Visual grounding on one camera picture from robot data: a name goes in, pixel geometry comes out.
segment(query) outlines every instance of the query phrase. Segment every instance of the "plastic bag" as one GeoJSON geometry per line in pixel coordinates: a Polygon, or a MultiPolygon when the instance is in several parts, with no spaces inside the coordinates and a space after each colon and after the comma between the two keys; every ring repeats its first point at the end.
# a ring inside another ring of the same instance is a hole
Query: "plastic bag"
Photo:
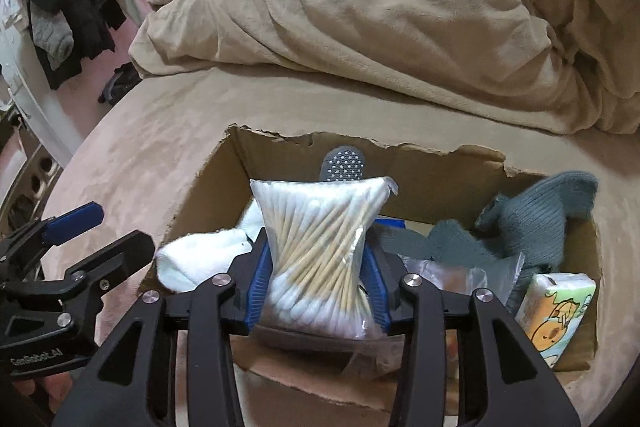
{"type": "MultiPolygon", "coordinates": [[[[487,286],[487,274],[481,268],[446,266],[436,261],[399,257],[408,272],[417,273],[441,290],[471,295],[473,290],[487,286]]],[[[353,356],[342,373],[366,380],[392,373],[400,369],[403,343],[404,336],[388,337],[375,344],[356,344],[353,356]]],[[[447,331],[446,349],[447,368],[450,373],[456,373],[458,340],[452,331],[447,331]]]]}
{"type": "Polygon", "coordinates": [[[525,255],[520,252],[519,255],[511,255],[510,257],[500,259],[500,261],[485,264],[482,267],[486,273],[486,287],[489,288],[504,305],[507,304],[509,295],[511,295],[513,287],[520,276],[524,261],[525,255]]]}
{"type": "Polygon", "coordinates": [[[476,288],[487,286],[487,275],[482,268],[446,266],[430,260],[399,257],[409,273],[417,273],[440,290],[471,295],[476,288]]]}
{"type": "Polygon", "coordinates": [[[391,178],[354,182],[251,181],[273,259],[263,323],[347,339],[372,325],[359,288],[366,230],[391,191],[391,178]]]}

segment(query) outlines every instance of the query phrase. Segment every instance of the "cardboard box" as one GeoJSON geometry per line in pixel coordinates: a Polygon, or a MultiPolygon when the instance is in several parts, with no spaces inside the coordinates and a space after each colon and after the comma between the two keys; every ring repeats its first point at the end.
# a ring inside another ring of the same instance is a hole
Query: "cardboard box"
{"type": "MultiPolygon", "coordinates": [[[[391,176],[398,184],[399,194],[388,200],[381,213],[418,223],[457,219],[471,229],[480,211],[498,192],[514,196],[544,177],[505,166],[504,154],[475,145],[441,152],[414,144],[385,145],[328,132],[283,137],[231,126],[194,181],[165,241],[188,233],[232,228],[251,197],[251,178],[316,181],[326,153],[344,144],[364,152],[367,177],[391,176]]],[[[592,221],[569,222],[561,270],[586,273],[599,282],[598,242],[592,221]]],[[[153,271],[141,291],[149,287],[158,287],[153,271]]],[[[556,364],[563,384],[576,380],[591,367],[597,348],[596,314],[594,298],[574,339],[556,364]]],[[[378,410],[390,410],[393,404],[395,375],[374,381],[345,378],[341,372],[349,357],[344,353],[294,353],[241,337],[233,339],[232,347],[239,367],[288,387],[332,402],[378,410]]],[[[457,412],[456,393],[452,383],[447,393],[447,413],[457,412]]]]}

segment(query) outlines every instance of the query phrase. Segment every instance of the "beige blanket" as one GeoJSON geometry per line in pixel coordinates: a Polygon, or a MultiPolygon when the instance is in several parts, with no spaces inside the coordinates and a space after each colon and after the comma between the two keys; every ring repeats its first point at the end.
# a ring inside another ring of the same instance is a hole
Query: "beige blanket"
{"type": "Polygon", "coordinates": [[[149,1],[144,76],[269,63],[561,134],[640,123],[640,0],[149,1]]]}

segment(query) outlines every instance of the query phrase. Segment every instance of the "tissue pack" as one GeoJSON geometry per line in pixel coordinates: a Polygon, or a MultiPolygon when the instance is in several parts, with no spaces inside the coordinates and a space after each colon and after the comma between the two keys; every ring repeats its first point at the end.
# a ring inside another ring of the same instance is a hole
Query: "tissue pack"
{"type": "Polygon", "coordinates": [[[516,321],[549,367],[554,367],[574,336],[595,290],[596,283],[584,273],[533,277],[516,321]]]}

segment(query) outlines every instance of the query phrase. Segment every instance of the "cotton swab bag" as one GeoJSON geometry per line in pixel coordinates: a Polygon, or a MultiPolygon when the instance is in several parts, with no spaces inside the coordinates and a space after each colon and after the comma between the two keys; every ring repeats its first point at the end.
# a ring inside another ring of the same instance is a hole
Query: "cotton swab bag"
{"type": "Polygon", "coordinates": [[[290,329],[362,338],[371,320],[359,288],[364,237],[391,178],[351,182],[251,181],[273,259],[264,317],[290,329]]]}

